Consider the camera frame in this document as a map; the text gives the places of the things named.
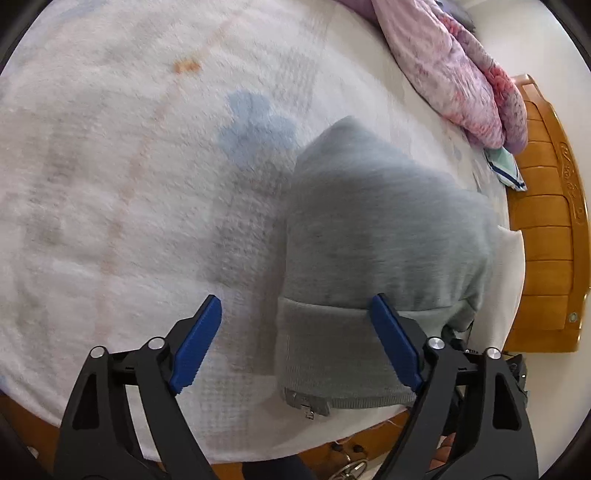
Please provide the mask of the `grey zip hoodie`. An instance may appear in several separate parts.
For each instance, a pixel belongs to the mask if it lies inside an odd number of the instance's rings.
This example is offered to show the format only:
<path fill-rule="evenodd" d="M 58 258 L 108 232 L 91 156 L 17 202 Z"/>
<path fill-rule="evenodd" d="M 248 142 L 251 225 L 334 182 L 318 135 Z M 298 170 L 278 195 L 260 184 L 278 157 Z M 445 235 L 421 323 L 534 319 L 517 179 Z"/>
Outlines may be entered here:
<path fill-rule="evenodd" d="M 284 401 L 322 416 L 410 404 L 370 323 L 385 294 L 423 331 L 466 330 L 497 252 L 488 199 L 410 159 L 346 117 L 297 158 L 277 310 Z"/>

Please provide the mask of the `folded white garment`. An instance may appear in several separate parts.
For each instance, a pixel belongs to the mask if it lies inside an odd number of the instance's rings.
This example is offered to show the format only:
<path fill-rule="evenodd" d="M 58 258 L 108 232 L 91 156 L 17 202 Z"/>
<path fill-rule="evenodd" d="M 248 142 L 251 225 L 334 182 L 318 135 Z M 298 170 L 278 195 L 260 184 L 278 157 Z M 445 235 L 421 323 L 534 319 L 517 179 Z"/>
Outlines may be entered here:
<path fill-rule="evenodd" d="M 492 275 L 473 323 L 468 347 L 479 353 L 503 350 L 514 324 L 525 285 L 526 258 L 521 231 L 497 227 L 498 243 Z"/>

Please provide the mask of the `wooden headboard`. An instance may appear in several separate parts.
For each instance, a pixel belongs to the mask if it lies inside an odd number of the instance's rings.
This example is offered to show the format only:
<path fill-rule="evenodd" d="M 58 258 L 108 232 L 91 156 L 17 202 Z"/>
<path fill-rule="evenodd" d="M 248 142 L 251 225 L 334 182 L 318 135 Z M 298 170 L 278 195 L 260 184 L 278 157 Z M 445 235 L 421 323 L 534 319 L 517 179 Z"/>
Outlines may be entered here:
<path fill-rule="evenodd" d="M 578 349 L 590 291 L 590 235 L 583 185 L 563 126 L 535 80 L 515 80 L 527 109 L 529 141 L 516 157 L 527 185 L 507 194 L 510 226 L 522 233 L 526 273 L 505 343 L 515 353 Z"/>

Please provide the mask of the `green blue pillow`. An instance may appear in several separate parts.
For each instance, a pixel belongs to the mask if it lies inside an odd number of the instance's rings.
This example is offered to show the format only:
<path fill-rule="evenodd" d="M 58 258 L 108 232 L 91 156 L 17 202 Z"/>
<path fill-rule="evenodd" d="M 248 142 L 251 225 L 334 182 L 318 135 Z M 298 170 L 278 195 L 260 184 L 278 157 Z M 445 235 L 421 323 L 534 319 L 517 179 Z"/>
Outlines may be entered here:
<path fill-rule="evenodd" d="M 525 192 L 527 185 L 523 179 L 515 157 L 505 148 L 484 150 L 487 163 L 505 186 L 518 192 Z"/>

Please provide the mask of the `white floral bed sheet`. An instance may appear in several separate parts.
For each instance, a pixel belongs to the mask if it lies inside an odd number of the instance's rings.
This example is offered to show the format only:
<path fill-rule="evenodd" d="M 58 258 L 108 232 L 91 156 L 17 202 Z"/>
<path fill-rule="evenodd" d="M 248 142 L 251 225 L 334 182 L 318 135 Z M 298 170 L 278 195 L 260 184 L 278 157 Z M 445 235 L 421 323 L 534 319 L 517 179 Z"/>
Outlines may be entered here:
<path fill-rule="evenodd" d="M 1 75 L 1 387 L 58 425 L 87 352 L 131 348 L 208 294 L 223 320 L 179 398 L 215 463 L 290 455 L 387 423 L 307 419 L 273 372 L 283 205 L 297 153 L 342 117 L 499 214 L 491 90 L 439 105 L 390 37 L 338 1 L 54 1 Z"/>

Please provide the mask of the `purple floral quilt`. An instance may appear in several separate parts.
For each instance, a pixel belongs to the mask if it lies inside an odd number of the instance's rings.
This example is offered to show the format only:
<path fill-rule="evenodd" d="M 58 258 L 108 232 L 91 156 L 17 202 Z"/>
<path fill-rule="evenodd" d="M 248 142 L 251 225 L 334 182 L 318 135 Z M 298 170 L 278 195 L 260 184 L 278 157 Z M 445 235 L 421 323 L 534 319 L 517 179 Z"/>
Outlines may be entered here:
<path fill-rule="evenodd" d="M 482 146 L 521 153 L 527 110 L 506 71 L 435 1 L 345 1 L 383 33 L 416 91 Z"/>

